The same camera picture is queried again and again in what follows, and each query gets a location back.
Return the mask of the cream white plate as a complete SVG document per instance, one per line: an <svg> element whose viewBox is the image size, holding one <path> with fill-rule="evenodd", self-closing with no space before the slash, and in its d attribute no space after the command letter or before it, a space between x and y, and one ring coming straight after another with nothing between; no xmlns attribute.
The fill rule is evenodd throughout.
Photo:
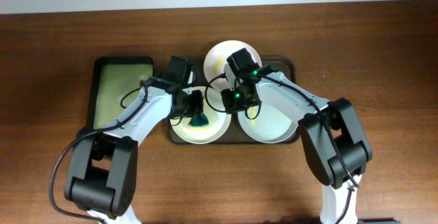
<svg viewBox="0 0 438 224"><path fill-rule="evenodd" d="M205 87L197 86L190 89L200 90L203 94L203 113L209 120L209 125L205 127L190 127L188 125L191 117L179 119L170 119L172 130L183 141L192 144L207 144L221 137L228 129L231 123L231 115L224 112L217 112L208 105L205 100Z"/></svg>

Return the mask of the pink plate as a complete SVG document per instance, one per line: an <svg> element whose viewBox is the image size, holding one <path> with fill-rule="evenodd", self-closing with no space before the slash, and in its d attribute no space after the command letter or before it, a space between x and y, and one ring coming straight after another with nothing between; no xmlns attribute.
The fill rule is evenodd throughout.
<svg viewBox="0 0 438 224"><path fill-rule="evenodd" d="M235 75L228 65L227 58L232 53L245 48L251 55L253 62L256 62L259 67L262 66L262 61L256 50L249 44L238 40L226 40L218 43L209 50L205 57L203 70L207 82L213 78L225 73L225 78L219 78L211 83L211 87L218 92L230 89L231 83L235 79Z"/></svg>

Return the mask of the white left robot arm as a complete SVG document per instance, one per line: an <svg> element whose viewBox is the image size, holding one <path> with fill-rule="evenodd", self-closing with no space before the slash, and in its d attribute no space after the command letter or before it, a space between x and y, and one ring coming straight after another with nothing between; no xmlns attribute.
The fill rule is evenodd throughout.
<svg viewBox="0 0 438 224"><path fill-rule="evenodd" d="M135 100L109 124L84 132L71 150L64 196L83 210L81 218L114 223L132 214L138 148L163 119L182 119L203 111L203 94L184 83L150 77Z"/></svg>

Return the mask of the green yellow sponge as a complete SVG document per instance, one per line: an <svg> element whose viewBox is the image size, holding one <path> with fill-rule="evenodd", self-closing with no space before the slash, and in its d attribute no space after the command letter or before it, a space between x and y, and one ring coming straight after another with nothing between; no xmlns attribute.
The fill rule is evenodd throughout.
<svg viewBox="0 0 438 224"><path fill-rule="evenodd" d="M198 114L195 114L189 121L188 125L190 127L205 127L209 125L209 120L207 116L201 112Z"/></svg>

